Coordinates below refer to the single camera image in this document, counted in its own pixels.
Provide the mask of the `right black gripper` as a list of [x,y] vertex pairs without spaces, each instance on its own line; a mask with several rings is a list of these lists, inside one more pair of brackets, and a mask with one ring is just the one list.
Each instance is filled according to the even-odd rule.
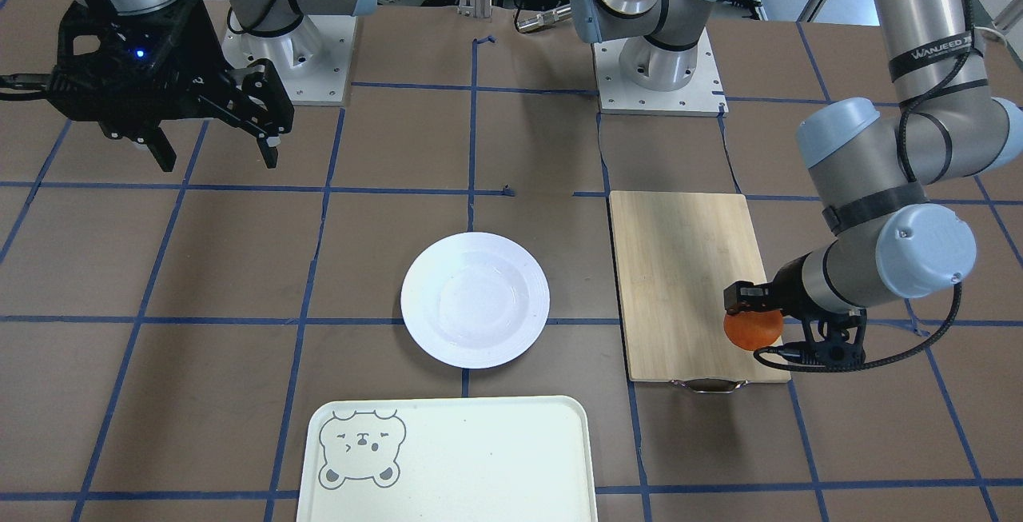
[[[58,56],[46,96],[68,118],[117,132],[165,120],[218,118],[258,139],[276,169],[281,133],[295,108],[277,70],[259,59],[233,68],[202,0],[174,0],[141,14],[117,14],[113,0],[73,2],[58,27]],[[144,145],[165,173],[177,155],[160,126]]]

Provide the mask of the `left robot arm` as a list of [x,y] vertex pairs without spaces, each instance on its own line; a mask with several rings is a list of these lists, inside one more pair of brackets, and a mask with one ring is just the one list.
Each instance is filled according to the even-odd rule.
[[[971,0],[874,0],[898,118],[866,98],[822,107],[797,129],[834,240],[770,282],[724,293],[724,332],[761,365],[800,373],[881,368],[927,351],[957,321],[974,233],[925,188],[1008,164],[1021,110],[988,88]],[[868,361],[870,308],[951,290],[949,314],[909,350]]]

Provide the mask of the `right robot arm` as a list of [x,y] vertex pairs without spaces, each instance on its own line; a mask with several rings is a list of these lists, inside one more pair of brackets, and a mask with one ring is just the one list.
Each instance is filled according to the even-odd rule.
[[225,56],[202,0],[73,0],[54,69],[30,88],[70,120],[143,145],[165,172],[177,155],[161,124],[202,118],[251,135],[273,169],[295,120],[285,80],[326,61],[312,17],[366,15],[379,0],[228,1],[241,66]]

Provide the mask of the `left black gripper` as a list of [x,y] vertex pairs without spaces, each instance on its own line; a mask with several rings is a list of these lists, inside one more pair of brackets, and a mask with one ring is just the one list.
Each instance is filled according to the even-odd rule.
[[771,282],[731,282],[723,290],[727,315],[770,312],[801,321],[804,340],[770,353],[782,356],[779,369],[864,369],[866,311],[844,299],[830,282],[827,255],[806,255],[783,266]]

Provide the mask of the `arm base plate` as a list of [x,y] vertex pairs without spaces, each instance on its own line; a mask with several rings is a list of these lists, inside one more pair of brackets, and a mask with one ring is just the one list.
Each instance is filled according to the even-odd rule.
[[593,66],[603,114],[727,115],[707,30],[698,44],[681,52],[653,46],[646,38],[596,42]]
[[295,106],[343,106],[358,26],[358,17],[312,15],[276,38],[228,31],[222,49],[237,68],[271,60]]

